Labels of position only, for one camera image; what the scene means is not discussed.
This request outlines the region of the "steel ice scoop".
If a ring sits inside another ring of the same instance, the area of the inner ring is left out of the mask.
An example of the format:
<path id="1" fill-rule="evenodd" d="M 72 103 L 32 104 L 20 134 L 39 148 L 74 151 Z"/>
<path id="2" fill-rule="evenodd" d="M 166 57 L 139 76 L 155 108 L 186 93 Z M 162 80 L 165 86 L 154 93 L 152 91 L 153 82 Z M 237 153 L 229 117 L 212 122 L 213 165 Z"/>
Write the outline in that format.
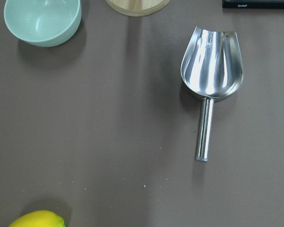
<path id="1" fill-rule="evenodd" d="M 213 105 L 237 92 L 244 80 L 237 33 L 196 27 L 180 73 L 186 87 L 201 101 L 195 160 L 208 162 Z"/>

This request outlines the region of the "wooden stand with round base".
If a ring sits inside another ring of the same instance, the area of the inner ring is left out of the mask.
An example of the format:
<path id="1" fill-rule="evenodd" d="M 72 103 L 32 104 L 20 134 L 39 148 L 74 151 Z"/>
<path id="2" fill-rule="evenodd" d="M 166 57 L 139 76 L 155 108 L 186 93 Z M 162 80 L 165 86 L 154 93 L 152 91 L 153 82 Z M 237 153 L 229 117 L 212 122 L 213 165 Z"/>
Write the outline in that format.
<path id="1" fill-rule="evenodd" d="M 115 11 L 132 17 L 156 13 L 170 3 L 170 0 L 105 0 Z"/>

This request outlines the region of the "mint green bowl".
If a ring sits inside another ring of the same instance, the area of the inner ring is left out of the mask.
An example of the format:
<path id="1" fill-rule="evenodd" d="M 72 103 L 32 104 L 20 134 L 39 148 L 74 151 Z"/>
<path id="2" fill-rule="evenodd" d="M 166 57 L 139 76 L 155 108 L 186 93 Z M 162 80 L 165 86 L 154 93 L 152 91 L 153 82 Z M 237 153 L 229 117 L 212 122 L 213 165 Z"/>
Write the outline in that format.
<path id="1" fill-rule="evenodd" d="M 68 41 L 81 21 L 79 0 L 8 0 L 4 21 L 18 39 L 39 47 Z"/>

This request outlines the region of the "black flat box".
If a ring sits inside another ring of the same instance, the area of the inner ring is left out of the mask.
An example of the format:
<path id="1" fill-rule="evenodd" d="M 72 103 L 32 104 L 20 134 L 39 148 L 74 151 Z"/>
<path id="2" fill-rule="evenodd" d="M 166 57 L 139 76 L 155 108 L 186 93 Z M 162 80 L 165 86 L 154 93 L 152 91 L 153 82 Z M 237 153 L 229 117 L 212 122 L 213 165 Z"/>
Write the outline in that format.
<path id="1" fill-rule="evenodd" d="M 284 9 L 284 0 L 222 0 L 226 9 Z"/>

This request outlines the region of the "upper yellow lemon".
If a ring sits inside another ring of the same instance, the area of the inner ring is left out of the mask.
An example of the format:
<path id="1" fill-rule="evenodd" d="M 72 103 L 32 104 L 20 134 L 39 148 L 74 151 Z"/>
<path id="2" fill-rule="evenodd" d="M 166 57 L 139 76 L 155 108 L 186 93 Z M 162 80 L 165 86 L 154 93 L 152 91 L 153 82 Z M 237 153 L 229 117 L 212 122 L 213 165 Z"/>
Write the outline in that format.
<path id="1" fill-rule="evenodd" d="M 15 221 L 9 227 L 65 227 L 65 220 L 54 212 L 38 210 L 27 213 Z"/>

